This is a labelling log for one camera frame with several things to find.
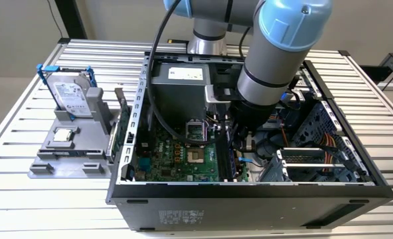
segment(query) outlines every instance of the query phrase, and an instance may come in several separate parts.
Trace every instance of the aluminum workbench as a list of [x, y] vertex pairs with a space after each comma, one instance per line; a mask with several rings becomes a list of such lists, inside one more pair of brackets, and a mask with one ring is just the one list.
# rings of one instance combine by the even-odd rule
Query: aluminum workbench
[[[118, 103], [114, 88], [133, 100], [143, 51], [149, 43], [70, 40], [57, 44], [45, 65], [91, 66], [103, 100]], [[185, 52], [183, 44], [161, 44], [158, 50]], [[229, 46], [229, 55], [237, 47]], [[393, 104], [350, 56], [311, 50], [307, 57], [330, 89], [362, 144], [393, 187]], [[105, 204], [109, 179], [29, 179], [39, 144], [54, 119], [54, 101], [34, 76], [0, 124], [0, 238], [354, 238], [393, 237], [393, 201], [331, 231], [226, 231], [137, 233], [114, 206]]]

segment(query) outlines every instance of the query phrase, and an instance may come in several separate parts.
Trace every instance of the orange wire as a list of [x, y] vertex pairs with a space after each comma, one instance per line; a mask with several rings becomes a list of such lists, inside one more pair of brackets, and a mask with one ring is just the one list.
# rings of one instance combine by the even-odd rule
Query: orange wire
[[330, 146], [336, 147], [334, 138], [331, 138], [330, 135], [328, 135], [328, 138], [330, 138], [330, 142], [331, 142]]
[[287, 140], [286, 140], [285, 131], [283, 131], [283, 128], [281, 128], [281, 129], [282, 129], [282, 138], [283, 138], [285, 146], [287, 147]]
[[[326, 133], [324, 133], [324, 139], [326, 139], [326, 146], [328, 146], [328, 138], [327, 138], [327, 135], [326, 135]], [[324, 164], [327, 164], [327, 153], [326, 153], [326, 151], [324, 151]]]

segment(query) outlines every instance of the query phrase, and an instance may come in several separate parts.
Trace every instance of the label sticker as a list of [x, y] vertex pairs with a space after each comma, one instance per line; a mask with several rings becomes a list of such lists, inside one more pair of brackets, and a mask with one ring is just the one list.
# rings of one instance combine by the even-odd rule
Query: label sticker
[[203, 210], [159, 210], [161, 224], [201, 224]]
[[54, 82], [55, 93], [65, 110], [75, 117], [91, 116], [81, 87], [74, 83]]
[[202, 68], [171, 67], [169, 69], [169, 79], [175, 80], [203, 80]]

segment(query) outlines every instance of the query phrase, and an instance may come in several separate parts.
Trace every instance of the wires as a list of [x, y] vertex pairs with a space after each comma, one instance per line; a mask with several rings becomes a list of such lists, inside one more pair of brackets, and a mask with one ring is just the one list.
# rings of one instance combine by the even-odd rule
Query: wires
[[163, 120], [163, 118], [161, 116], [161, 113], [159, 113], [159, 111], [157, 109], [157, 105], [155, 105], [155, 102], [154, 102], [154, 95], [153, 95], [153, 92], [151, 92], [151, 66], [153, 66], [153, 62], [154, 62], [155, 49], [157, 49], [157, 46], [158, 46], [158, 42], [159, 42], [159, 38], [161, 38], [161, 34], [162, 34], [162, 31], [163, 31], [165, 25], [167, 24], [167, 21], [170, 19], [170, 16], [173, 14], [173, 11], [174, 11], [179, 1], [181, 0], [175, 0], [173, 2], [171, 6], [170, 6], [170, 9], [167, 10], [167, 12], [166, 12], [166, 14], [163, 16], [163, 19], [162, 19], [162, 22], [161, 22], [161, 25], [159, 25], [159, 28], [158, 28], [158, 31], [157, 31], [157, 34], [155, 34], [154, 42], [151, 44], [151, 49], [150, 49], [149, 58], [147, 58], [147, 68], [146, 68], [146, 93], [147, 93], [149, 104], [151, 106], [154, 116], [157, 117], [157, 120], [158, 120], [161, 126], [163, 127], [163, 129], [166, 130], [166, 132], [169, 132], [169, 134], [171, 136], [174, 136], [178, 139], [178, 141], [181, 141], [183, 143], [205, 145], [205, 144], [215, 143], [225, 136], [223, 119], [218, 120], [219, 124], [221, 124], [221, 131], [219, 131], [219, 135], [214, 139], [211, 139], [209, 141], [190, 140], [186, 137], [183, 137], [182, 135], [179, 135], [171, 129], [171, 127], [167, 125], [167, 123], [165, 122], [165, 120]]
[[238, 55], [241, 56], [242, 59], [245, 58], [245, 57], [243, 57], [243, 53], [242, 53], [242, 43], [243, 43], [243, 39], [245, 39], [245, 36], [246, 36], [249, 30], [250, 30], [250, 27], [247, 27], [247, 28], [245, 29], [245, 32], [243, 32], [243, 34], [242, 34], [242, 36], [241, 36], [241, 40], [238, 41]]
[[50, 14], [51, 14], [51, 19], [53, 19], [53, 22], [55, 24], [55, 27], [57, 27], [57, 30], [58, 30], [58, 34], [61, 34], [61, 38], [63, 38], [63, 35], [62, 35], [62, 32], [61, 32], [61, 28], [58, 28], [58, 25], [57, 25], [57, 22], [55, 22], [55, 19], [54, 19], [54, 16], [53, 16], [51, 5], [50, 5], [49, 0], [46, 0], [46, 2], [49, 4], [49, 10], [50, 10]]
[[386, 83], [386, 85], [383, 86], [383, 88], [380, 89], [380, 91], [384, 91], [386, 87], [388, 86], [388, 84], [391, 83], [393, 78], [388, 80], [388, 82]]
[[207, 115], [205, 115], [205, 116], [206, 116], [206, 118], [207, 118], [210, 121], [213, 121], [214, 123], [218, 123], [218, 121], [214, 120], [211, 117], [209, 117]]
[[281, 131], [282, 131], [283, 145], [285, 145], [286, 147], [289, 147], [287, 139], [286, 139], [286, 134], [285, 134], [285, 130], [283, 130], [283, 119], [282, 119], [282, 123], [281, 123]]
[[254, 162], [246, 162], [246, 163], [251, 163], [255, 167], [258, 167], [258, 168], [263, 168], [263, 166], [255, 164]]
[[282, 131], [282, 139], [283, 139], [285, 146], [289, 147], [283, 127], [281, 127], [281, 131]]
[[[322, 145], [323, 143], [326, 143], [324, 145], [328, 147], [336, 147], [334, 138], [331, 138], [331, 136], [326, 132], [323, 133], [323, 137], [322, 137], [322, 141], [319, 145]], [[324, 164], [331, 164], [331, 163], [332, 163], [332, 155], [324, 151]]]

